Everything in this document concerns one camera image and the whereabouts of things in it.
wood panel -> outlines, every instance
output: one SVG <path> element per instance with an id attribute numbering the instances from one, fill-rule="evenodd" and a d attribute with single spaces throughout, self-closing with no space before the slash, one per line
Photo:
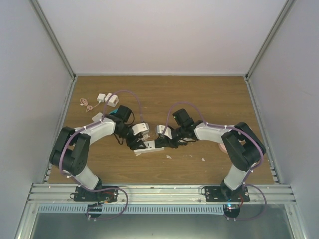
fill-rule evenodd
<path id="1" fill-rule="evenodd" d="M 98 93 L 121 89 L 136 93 L 142 103 L 144 120 L 150 125 L 151 138 L 156 139 L 154 128 L 165 124 L 172 104 L 189 101 L 199 107 L 210 123 L 237 124 L 246 122 L 261 138 L 256 116 L 246 84 L 242 77 L 202 76 L 91 76 L 79 77 L 68 109 L 65 126 L 78 127 L 92 122 L 91 118 L 103 109 L 102 105 L 85 112 L 80 98 L 96 104 Z M 120 104 L 131 108 L 139 122 L 138 104 L 128 93 L 119 94 Z M 188 105 L 185 108 L 194 120 L 198 113 Z M 169 125 L 176 127 L 173 117 Z M 113 136 L 105 137 L 90 147 L 88 166 L 104 183 L 152 184 L 219 184 L 227 175 L 231 162 L 220 151 L 217 143 L 198 141 L 178 149 L 166 148 L 161 152 L 135 154 L 125 145 L 119 145 Z M 50 183 L 71 182 L 59 175 L 53 167 Z M 264 165 L 248 179 L 249 183 L 272 184 L 267 158 Z"/>

ventilation grille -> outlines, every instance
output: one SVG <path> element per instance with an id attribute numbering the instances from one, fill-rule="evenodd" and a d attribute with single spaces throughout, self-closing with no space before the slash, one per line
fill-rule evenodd
<path id="1" fill-rule="evenodd" d="M 116 214 L 124 205 L 103 205 L 102 213 Z M 39 213 L 86 213 L 86 204 L 41 204 Z M 223 215 L 222 205 L 128 205 L 126 214 L 215 214 Z"/>

mounting plate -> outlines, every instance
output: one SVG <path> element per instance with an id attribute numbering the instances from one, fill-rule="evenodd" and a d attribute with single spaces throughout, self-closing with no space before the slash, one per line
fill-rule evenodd
<path id="1" fill-rule="evenodd" d="M 243 197 L 244 202 L 249 202 L 250 198 L 249 198 L 249 194 L 246 196 L 245 194 L 248 193 L 248 189 L 247 187 L 245 187 L 244 191 L 240 191 L 236 196 L 232 197 L 230 200 L 226 200 L 225 197 L 222 195 L 221 191 L 220 191 L 220 186 L 206 186 L 203 187 L 204 191 L 205 191 L 205 198 L 206 198 L 206 202 L 236 202 L 236 203 L 240 203 L 241 202 L 241 198 L 239 195 L 241 195 Z"/>
<path id="2" fill-rule="evenodd" d="M 105 188 L 117 188 L 117 186 L 102 186 L 102 189 Z M 75 202 L 101 202 L 107 200 L 108 203 L 116 202 L 118 198 L 118 190 L 110 189 L 105 192 L 92 193 L 86 191 L 82 187 L 76 187 L 75 193 L 71 193 L 70 197 Z"/>

white wall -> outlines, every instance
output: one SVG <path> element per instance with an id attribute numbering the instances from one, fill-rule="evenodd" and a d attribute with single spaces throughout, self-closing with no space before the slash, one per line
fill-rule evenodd
<path id="1" fill-rule="evenodd" d="M 48 164 L 71 78 L 27 0 L 0 1 L 0 238 Z"/>
<path id="2" fill-rule="evenodd" d="M 251 84 L 283 182 L 318 238 L 319 1 L 297 0 Z"/>
<path id="3" fill-rule="evenodd" d="M 39 0 L 77 74 L 247 73 L 285 0 Z"/>

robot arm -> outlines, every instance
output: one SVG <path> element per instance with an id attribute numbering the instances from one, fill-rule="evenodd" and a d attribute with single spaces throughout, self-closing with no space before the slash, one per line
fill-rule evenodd
<path id="1" fill-rule="evenodd" d="M 102 182 L 87 166 L 91 144 L 105 136 L 117 134 L 126 139 L 130 149 L 145 149 L 146 146 L 141 139 L 145 133 L 149 132 L 149 126 L 144 122 L 136 125 L 125 124 L 131 113 L 129 108 L 120 106 L 116 113 L 107 115 L 100 124 L 90 128 L 84 127 L 85 130 L 77 134 L 68 146 L 63 158 L 62 170 L 71 174 L 81 185 L 94 190 Z M 61 130 L 50 155 L 51 164 L 59 167 L 61 153 L 66 142 L 79 129 L 81 128 L 64 127 Z"/>
<path id="2" fill-rule="evenodd" d="M 260 153 L 254 144 L 244 135 L 230 129 L 220 129 L 207 126 L 202 121 L 194 122 L 185 109 L 181 109 L 173 116 L 179 125 L 173 129 L 164 125 L 156 127 L 158 139 L 155 140 L 156 147 L 177 148 L 181 145 L 187 145 L 189 140 L 209 140 L 217 143 L 223 143 L 227 149 L 232 162 L 229 173 L 221 183 L 221 193 L 226 201 L 236 196 L 241 190 L 241 185 L 250 168 L 260 160 Z M 247 133 L 260 146 L 263 154 L 266 153 L 265 147 L 251 131 L 247 124 L 241 122 L 234 126 Z"/>

